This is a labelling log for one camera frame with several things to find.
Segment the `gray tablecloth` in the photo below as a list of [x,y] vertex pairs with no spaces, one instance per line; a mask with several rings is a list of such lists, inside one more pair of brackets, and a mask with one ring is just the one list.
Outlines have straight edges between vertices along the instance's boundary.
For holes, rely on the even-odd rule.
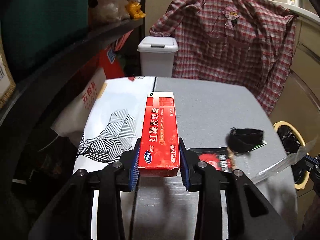
[[[231,127],[264,130],[267,145],[235,158],[237,168],[252,178],[257,172],[285,157],[272,124],[254,96],[245,88],[223,83],[187,79],[157,78],[155,91],[172,91],[178,135],[186,148],[226,146]],[[290,168],[257,184],[288,226],[295,232],[297,200]],[[133,220],[133,240],[192,240],[198,193],[189,193],[177,177],[141,177]],[[225,198],[223,238],[228,238]]]

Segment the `white box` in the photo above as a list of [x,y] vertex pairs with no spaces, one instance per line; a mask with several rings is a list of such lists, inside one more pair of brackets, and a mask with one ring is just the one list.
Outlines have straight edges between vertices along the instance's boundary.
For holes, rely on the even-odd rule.
[[171,77],[178,44],[172,37],[147,36],[138,46],[143,76]]

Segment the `red plaid shirt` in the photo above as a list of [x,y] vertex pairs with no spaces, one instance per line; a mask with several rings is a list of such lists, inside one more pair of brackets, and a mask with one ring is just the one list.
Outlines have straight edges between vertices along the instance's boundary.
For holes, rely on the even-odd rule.
[[150,34],[177,40],[172,77],[245,86],[270,114],[290,71],[295,21],[267,0],[172,0]]

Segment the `cable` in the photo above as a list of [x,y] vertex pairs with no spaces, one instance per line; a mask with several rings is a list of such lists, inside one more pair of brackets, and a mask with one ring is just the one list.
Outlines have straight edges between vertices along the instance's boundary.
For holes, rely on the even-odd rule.
[[304,196],[305,194],[308,194],[310,191],[312,191],[313,190],[313,188],[311,189],[311,190],[309,190],[308,192],[306,192],[306,193],[303,193],[301,196],[299,196],[299,197],[297,197],[297,198],[300,198],[300,197],[302,197],[302,196]]
[[42,149],[40,149],[38,152],[41,152],[42,150],[46,149],[50,144],[52,144],[56,139],[58,139],[59,135],[57,135],[56,138],[53,139],[51,143],[49,143],[47,146],[44,146]]

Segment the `trash can lid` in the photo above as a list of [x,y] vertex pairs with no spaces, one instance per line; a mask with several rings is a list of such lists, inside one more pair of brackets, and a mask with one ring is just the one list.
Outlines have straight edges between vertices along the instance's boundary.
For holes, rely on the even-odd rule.
[[172,37],[145,37],[138,45],[139,52],[174,53],[178,51],[178,44]]

